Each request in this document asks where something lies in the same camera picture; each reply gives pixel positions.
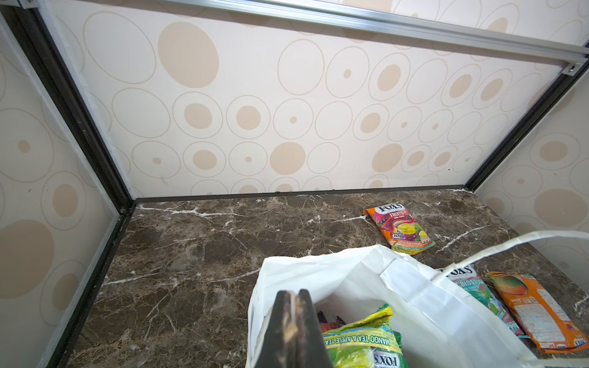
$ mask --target metal bracket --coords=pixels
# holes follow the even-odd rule
[[[39,7],[37,0],[0,0],[0,5],[16,6],[22,9]]]
[[[563,74],[574,76],[579,69],[583,66],[581,62],[570,62],[567,66],[562,70]]]

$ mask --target green candy packet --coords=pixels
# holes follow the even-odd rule
[[[334,368],[408,368],[401,334],[391,330],[388,304],[376,313],[323,334]]]

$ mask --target marble countertop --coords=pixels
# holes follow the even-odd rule
[[[517,235],[465,190],[142,203],[68,366],[243,367],[247,307],[263,259],[385,244],[370,218],[360,216],[390,202],[402,203],[436,241],[415,256],[433,268]],[[532,274],[589,333],[585,293],[531,245],[476,267],[480,274]]]

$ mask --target orange candy packet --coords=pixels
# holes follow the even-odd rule
[[[414,255],[434,245],[434,241],[400,203],[369,208],[364,213],[372,217],[394,251]]]
[[[489,272],[489,278],[522,329],[545,354],[589,349],[587,336],[530,275]]]

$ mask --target metal bar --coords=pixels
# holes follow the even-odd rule
[[[373,189],[340,189],[340,190],[316,190],[301,192],[274,192],[253,194],[220,194],[220,195],[185,195],[181,197],[147,197],[137,198],[137,203],[147,202],[176,202],[176,201],[201,201],[201,200],[225,200],[232,198],[267,198],[290,197],[294,195],[324,195],[324,194],[356,194],[356,193],[385,193],[414,190],[464,190],[464,185],[433,185],[430,187],[399,187],[399,188],[373,188]]]
[[[121,174],[37,9],[0,7],[12,33],[120,214],[133,203]]]
[[[47,368],[62,368],[66,366],[82,327],[84,327],[86,318],[92,309],[96,295],[98,295],[102,281],[104,280],[112,259],[117,252],[118,246],[125,235],[125,230],[129,225],[134,210],[135,204],[131,206],[127,213],[119,217],[117,224],[108,239],[107,245],[104,247],[104,250],[100,255],[96,268],[92,272],[88,284],[86,284],[84,291],[82,292],[78,305],[74,309],[68,324],[65,326],[65,330],[59,338],[59,342],[53,351],[53,355],[49,359],[49,363],[47,363]]]
[[[589,68],[589,62],[585,62],[573,76],[561,74],[540,96],[532,108],[520,119],[509,134],[499,143],[499,146],[491,153],[479,169],[466,183],[466,187],[475,191],[499,166],[504,159],[517,147],[517,145],[530,133],[530,131],[546,116],[565,93],[583,76]]]
[[[303,22],[509,52],[567,62],[586,62],[589,48],[446,24],[318,0],[166,0]]]

